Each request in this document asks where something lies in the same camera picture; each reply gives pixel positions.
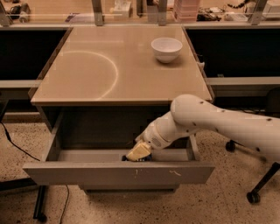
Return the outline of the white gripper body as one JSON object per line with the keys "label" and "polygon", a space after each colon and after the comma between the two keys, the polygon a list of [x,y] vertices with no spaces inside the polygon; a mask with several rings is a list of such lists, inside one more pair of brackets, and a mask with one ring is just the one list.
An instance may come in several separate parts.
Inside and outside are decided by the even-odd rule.
{"label": "white gripper body", "polygon": [[171,143],[165,141],[158,133],[156,124],[150,123],[146,129],[136,137],[136,142],[140,140],[146,142],[153,150],[162,150],[168,147]]}

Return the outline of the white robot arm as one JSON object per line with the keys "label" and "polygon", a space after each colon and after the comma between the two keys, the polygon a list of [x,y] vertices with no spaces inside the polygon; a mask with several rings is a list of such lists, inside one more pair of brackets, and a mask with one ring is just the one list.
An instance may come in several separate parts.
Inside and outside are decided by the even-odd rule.
{"label": "white robot arm", "polygon": [[129,161],[146,158],[199,130],[215,131],[238,144],[280,161],[280,119],[218,108],[192,94],[176,97],[170,111],[151,122],[128,152]]}

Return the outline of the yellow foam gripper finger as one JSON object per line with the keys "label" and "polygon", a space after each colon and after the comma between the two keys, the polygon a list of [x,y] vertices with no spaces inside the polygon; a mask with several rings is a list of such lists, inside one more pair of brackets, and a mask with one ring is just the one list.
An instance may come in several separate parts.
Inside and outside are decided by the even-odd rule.
{"label": "yellow foam gripper finger", "polygon": [[151,154],[151,146],[145,141],[140,140],[136,145],[127,153],[126,158],[129,161],[139,161],[147,158]]}

